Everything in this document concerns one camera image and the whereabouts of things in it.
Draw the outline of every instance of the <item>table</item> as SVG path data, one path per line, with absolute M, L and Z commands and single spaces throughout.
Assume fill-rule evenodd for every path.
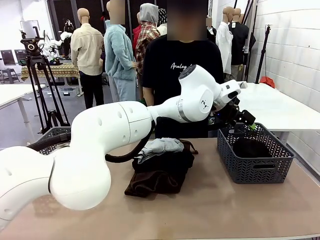
M 66 78 L 77 78 L 78 79 L 78 83 L 79 83 L 79 91 L 80 94 L 77 95 L 77 97 L 80 97 L 81 95 L 83 95 L 83 91 L 82 91 L 82 86 L 81 86 L 81 82 L 80 82 L 80 74 L 79 74 L 79 69 L 77 67 L 75 67 L 71 62 L 67 62 L 67 63 L 63 63 L 62 65 L 51 65 L 50 66 L 51 70 L 52 70 L 52 74 L 55 78 L 64 78 L 64 83 L 65 85 L 68 85 L 68 82 L 66 81 Z M 36 73 L 38 78 L 45 78 L 45 73 L 42 70 L 38 70 L 36 69 Z M 50 72 L 48 67 L 46 67 L 48 74 L 50 76 Z M 28 72 L 28 68 L 27 66 L 23 66 L 21 69 L 21 79 L 23 81 L 25 81 L 27 78 L 29 78 L 29 72 Z
M 320 235 L 320 187 L 295 162 L 281 184 L 236 184 L 217 153 L 217 140 L 190 139 L 199 155 L 179 194 L 125 196 L 131 162 L 108 163 L 106 199 L 73 211 L 50 196 L 27 205 L 0 234 L 4 240 L 297 239 Z M 111 154 L 123 155 L 134 145 Z
M 1 84 L 0 85 L 0 110 L 4 109 L 5 107 L 18 103 L 19 108 L 23 117 L 23 121 L 25 126 L 28 128 L 31 136 L 31 140 L 35 142 L 35 135 L 32 131 L 28 115 L 26 113 L 26 109 L 24 106 L 23 101 L 30 101 L 31 99 L 26 99 L 24 96 L 26 94 L 32 93 L 33 88 L 31 84 Z
M 287 143 L 290 132 L 320 131 L 320 113 L 264 83 L 248 83 L 241 89 L 240 110 L 248 110 L 256 122 Z

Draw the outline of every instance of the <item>light blue fleece jacket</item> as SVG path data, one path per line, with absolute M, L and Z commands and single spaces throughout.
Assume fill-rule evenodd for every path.
M 136 70 L 132 67 L 135 58 L 126 29 L 118 24 L 110 24 L 110 20 L 105 21 L 105 24 L 105 71 L 108 76 L 116 79 L 135 80 Z

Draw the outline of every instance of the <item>beige shirt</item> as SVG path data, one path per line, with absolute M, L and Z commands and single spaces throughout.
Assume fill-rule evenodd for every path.
M 84 74 L 96 76 L 102 73 L 99 59 L 104 45 L 101 32 L 89 23 L 77 28 L 71 36 L 71 60 L 79 71 Z

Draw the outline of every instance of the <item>red bag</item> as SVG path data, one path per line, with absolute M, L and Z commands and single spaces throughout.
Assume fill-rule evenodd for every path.
M 271 79 L 270 77 L 267 77 L 267 76 L 263 76 L 263 77 L 261 78 L 261 80 L 260 80 L 260 83 L 261 83 L 261 84 L 267 84 L 267 85 L 269 85 L 269 86 L 272 87 L 272 88 L 275 88 L 275 87 L 276 87 L 274 80 Z

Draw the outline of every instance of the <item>black pants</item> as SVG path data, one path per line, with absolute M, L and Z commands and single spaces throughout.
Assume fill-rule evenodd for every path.
M 95 103 L 97 106 L 104 104 L 104 91 L 102 89 L 101 74 L 96 76 L 86 75 L 80 72 L 80 81 L 83 89 L 84 102 L 86 109 L 92 108 Z

